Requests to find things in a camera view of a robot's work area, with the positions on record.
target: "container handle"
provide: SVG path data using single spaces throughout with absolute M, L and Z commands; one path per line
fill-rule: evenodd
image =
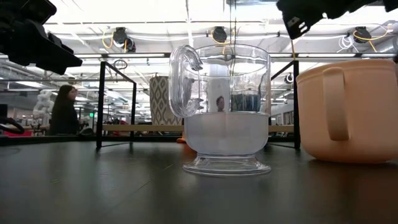
M 349 140 L 345 107 L 345 79 L 342 68 L 332 67 L 323 71 L 323 98 L 330 139 L 332 141 Z
M 189 45 L 177 47 L 170 55 L 169 104 L 174 115 L 180 118 L 193 116 L 199 109 L 200 102 L 199 99 L 191 99 L 195 79 L 186 76 L 183 70 L 185 62 L 188 62 L 193 71 L 203 69 L 198 53 Z

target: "patterned panel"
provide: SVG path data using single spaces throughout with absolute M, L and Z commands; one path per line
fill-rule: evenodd
M 176 117 L 169 106 L 168 77 L 154 77 L 149 80 L 150 113 L 153 125 L 181 125 L 182 118 Z

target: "clear glass pitcher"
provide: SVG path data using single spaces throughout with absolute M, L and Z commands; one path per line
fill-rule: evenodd
M 185 119 L 185 140 L 198 153 L 184 169 L 207 175 L 253 175 L 271 170 L 254 154 L 268 140 L 270 57 L 257 47 L 226 44 L 170 56 L 169 103 Z

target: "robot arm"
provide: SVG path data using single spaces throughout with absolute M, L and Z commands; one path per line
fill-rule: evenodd
M 383 0 L 382 3 L 387 12 L 398 8 L 398 1 Z M 326 13 L 329 19 L 336 19 L 345 12 L 354 12 L 368 4 L 381 3 L 377 0 L 279 0 L 276 5 L 282 11 L 290 38 L 296 39 L 323 19 L 323 13 Z
M 35 117 L 48 116 L 52 111 L 54 102 L 50 101 L 51 95 L 51 91 L 42 90 L 37 96 L 37 103 L 33 108 L 33 115 Z

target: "dark hair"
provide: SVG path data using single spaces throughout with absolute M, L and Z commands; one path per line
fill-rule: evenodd
M 217 106 L 218 106 L 218 103 L 220 103 L 220 100 L 221 100 L 221 99 L 224 99 L 224 97 L 223 97 L 223 96 L 219 96 L 219 97 L 217 98 L 217 100 L 216 100 Z
M 68 94 L 71 90 L 75 89 L 75 87 L 71 85 L 63 85 L 58 91 L 58 95 L 54 102 L 54 107 L 52 111 L 62 110 L 63 106 L 73 105 L 74 101 L 68 98 Z

